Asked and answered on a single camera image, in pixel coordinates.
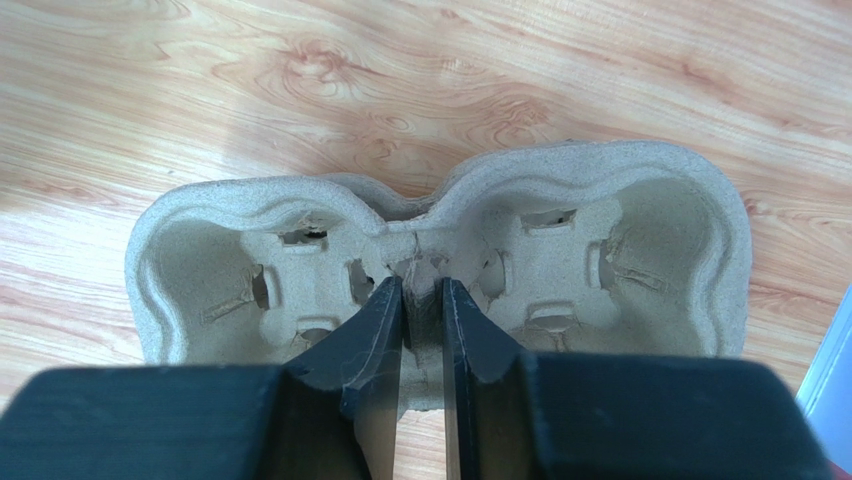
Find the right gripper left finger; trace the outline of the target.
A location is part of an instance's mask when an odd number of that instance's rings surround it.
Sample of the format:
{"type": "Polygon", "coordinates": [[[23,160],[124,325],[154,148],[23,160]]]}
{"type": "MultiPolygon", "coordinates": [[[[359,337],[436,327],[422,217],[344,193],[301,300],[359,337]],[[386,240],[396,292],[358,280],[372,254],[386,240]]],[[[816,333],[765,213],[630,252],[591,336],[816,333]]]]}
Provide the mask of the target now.
{"type": "Polygon", "coordinates": [[[5,479],[389,479],[402,287],[280,365],[55,369],[1,418],[5,479]]]}

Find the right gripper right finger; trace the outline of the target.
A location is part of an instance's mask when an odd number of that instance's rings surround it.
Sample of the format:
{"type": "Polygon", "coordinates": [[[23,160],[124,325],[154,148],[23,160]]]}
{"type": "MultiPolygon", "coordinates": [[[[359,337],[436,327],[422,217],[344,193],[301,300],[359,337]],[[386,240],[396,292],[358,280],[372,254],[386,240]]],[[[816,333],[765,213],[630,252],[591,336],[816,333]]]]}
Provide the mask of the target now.
{"type": "Polygon", "coordinates": [[[445,279],[453,479],[830,479],[793,396],[749,361],[531,351],[445,279]]]}

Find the pulp cup carrier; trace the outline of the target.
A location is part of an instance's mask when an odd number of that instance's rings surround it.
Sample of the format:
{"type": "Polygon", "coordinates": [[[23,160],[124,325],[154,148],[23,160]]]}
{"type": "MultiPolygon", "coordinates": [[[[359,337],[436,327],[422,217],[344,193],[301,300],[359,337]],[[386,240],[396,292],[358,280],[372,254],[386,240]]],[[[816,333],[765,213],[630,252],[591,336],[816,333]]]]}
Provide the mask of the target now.
{"type": "Polygon", "coordinates": [[[734,357],[751,269],[729,179],[650,140],[478,155],[419,198],[346,173],[189,184],[141,215],[124,265],[151,364],[286,362],[400,278],[402,410],[444,405],[445,278],[531,350],[734,357]]]}

